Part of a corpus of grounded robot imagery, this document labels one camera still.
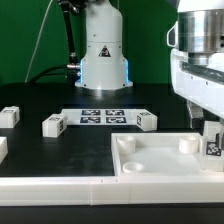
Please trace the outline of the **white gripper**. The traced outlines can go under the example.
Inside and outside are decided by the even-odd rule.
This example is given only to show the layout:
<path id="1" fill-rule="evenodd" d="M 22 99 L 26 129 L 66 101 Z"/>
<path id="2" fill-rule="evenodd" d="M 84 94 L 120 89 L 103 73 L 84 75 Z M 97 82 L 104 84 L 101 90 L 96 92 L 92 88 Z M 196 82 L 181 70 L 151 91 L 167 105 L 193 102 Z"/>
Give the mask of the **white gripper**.
<path id="1" fill-rule="evenodd" d="M 194 65 L 188 61 L 188 51 L 178 49 L 178 38 L 179 24 L 175 23 L 167 33 L 167 45 L 172 48 L 172 86 L 176 94 L 188 100 L 190 127 L 200 130 L 203 109 L 224 119 L 224 52 L 206 55 L 206 65 Z"/>

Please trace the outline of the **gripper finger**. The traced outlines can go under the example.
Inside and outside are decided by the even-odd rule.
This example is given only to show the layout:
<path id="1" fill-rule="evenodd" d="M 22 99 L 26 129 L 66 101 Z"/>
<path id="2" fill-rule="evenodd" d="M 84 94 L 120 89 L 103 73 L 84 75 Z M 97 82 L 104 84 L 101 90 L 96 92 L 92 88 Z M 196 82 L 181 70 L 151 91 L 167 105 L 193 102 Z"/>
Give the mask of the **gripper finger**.
<path id="1" fill-rule="evenodd" d="M 217 133 L 216 134 L 216 146 L 218 148 L 218 153 L 222 154 L 222 148 L 223 148 L 223 133 Z"/>

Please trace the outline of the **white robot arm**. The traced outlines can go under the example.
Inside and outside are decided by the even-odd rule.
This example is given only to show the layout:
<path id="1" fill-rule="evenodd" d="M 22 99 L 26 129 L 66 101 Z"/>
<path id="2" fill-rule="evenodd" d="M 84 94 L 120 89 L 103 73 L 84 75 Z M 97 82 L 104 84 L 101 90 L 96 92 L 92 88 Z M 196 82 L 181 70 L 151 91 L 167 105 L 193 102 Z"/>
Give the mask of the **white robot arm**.
<path id="1" fill-rule="evenodd" d="M 167 32 L 174 92 L 187 100 L 191 116 L 204 109 L 220 118 L 215 135 L 224 150 L 224 0 L 171 0 L 177 21 Z M 122 54 L 122 16 L 109 0 L 86 8 L 87 50 L 80 63 L 79 90 L 100 96 L 133 83 Z"/>

